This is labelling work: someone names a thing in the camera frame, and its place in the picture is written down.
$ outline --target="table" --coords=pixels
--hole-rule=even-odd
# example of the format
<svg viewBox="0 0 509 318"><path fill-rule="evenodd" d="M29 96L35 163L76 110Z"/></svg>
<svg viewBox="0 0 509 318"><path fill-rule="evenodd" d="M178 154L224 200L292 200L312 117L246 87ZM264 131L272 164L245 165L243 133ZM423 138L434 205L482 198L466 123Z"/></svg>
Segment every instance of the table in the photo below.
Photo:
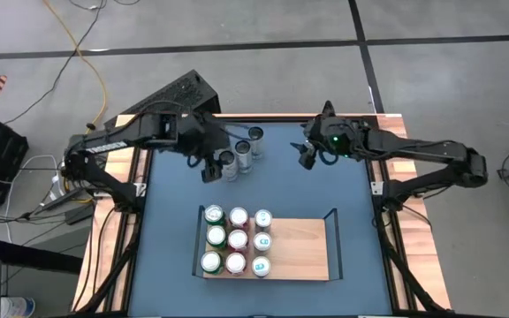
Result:
<svg viewBox="0 0 509 318"><path fill-rule="evenodd" d="M218 116L248 118L256 117L267 119L296 117L298 119L301 118L300 120L303 120L304 118L307 120L314 115L315 114L222 114ZM118 125L122 125L130 118L131 115L119 116ZM406 137L406 130L401 115L378 115L376 116L376 120L378 122L379 128L392 131L400 137ZM128 180L129 176L132 174L134 177L136 177L134 178L135 182L142 182L148 176L147 158L148 153L146 151L137 150L137 152L135 152L135 150L131 148L111 152L108 156L106 170L121 181ZM390 161L386 162L386 167L390 178L405 180L416 176L414 163L409 160L391 159ZM373 163L373 168L375 179L381 179L382 175L380 172L380 165L378 163ZM413 208L426 215L426 209L421 199L411 199L406 204L410 208ZM95 210L95 218L92 224L94 233L99 233L103 227L105 216L111 208L111 200L103 200L97 204ZM92 239L88 241L88 244L92 244L94 253L92 255L93 257L91 264L89 264L89 249L87 248L82 265L82 271L80 272L80 280L75 294L75 299L78 299L82 293L82 287L85 282L86 274L89 274L90 279L88 279L86 289L81 295L81 301L78 307L82 307L84 304L86 304L92 295L95 265L99 264L96 276L96 282L97 285L99 285L109 273L111 263L113 262L114 255L116 254L116 250L118 254L118 249L122 246L121 243L125 245L128 242L128 239L130 238L130 235L133 231L133 222L133 216L129 216L123 220L120 214L112 214L112 216L108 219L108 222L105 224L103 231L103 241L101 243L102 247L99 257L95 256L95 251L98 245L97 235L94 235ZM416 218L416 216L410 215L406 212L399 213L398 221L395 224L397 226L395 226L393 229L392 225L387 229L389 233L392 233L392 230L401 232L403 247L406 251L406 258L409 268L436 302L438 302L443 307L449 307L449 300L447 298L446 289L444 287L444 280L437 258L437 251L429 226L422 220ZM124 237L119 234L120 229L125 229L125 232L122 233L124 234ZM124 295L124 290L126 288L125 279L126 275L131 274L131 272L131 270L127 272L127 268L125 266L125 269L119 276L115 291L108 299L103 302L103 304L100 306L100 310L103 310L104 308L107 308L107 310L127 309L128 302L126 295ZM394 276L394 293L396 295L399 308L409 308L413 306L408 303L406 299L406 289L404 284L401 281L401 277L399 276L398 271L393 266L392 272Z"/></svg>

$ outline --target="floor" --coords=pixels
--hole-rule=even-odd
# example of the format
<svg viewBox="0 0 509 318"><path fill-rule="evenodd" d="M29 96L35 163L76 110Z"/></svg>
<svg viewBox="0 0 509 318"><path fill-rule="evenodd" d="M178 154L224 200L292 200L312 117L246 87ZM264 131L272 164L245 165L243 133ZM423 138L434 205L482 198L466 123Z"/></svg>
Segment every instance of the floor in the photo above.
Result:
<svg viewBox="0 0 509 318"><path fill-rule="evenodd" d="M80 38L95 13L51 2ZM210 46L246 42L272 48ZM509 1L109 1L81 47L111 49L88 53L107 85L106 119L195 69L227 113L314 112L330 99L343 112L402 113L410 137L477 149L489 183L453 188L426 204L453 308L509 316L509 190L494 172L509 153ZM71 49L42 1L0 0L0 75L8 76L0 120L46 91ZM13 55L32 52L42 53ZM95 75L75 58L58 89L11 127L28 137L28 155L61 156L101 103ZM420 173L433 168L418 164ZM51 178L21 175L10 215L34 208ZM49 227L12 225L12 238L25 242ZM39 241L84 227L61 227ZM0 239L7 239L1 225Z"/></svg>

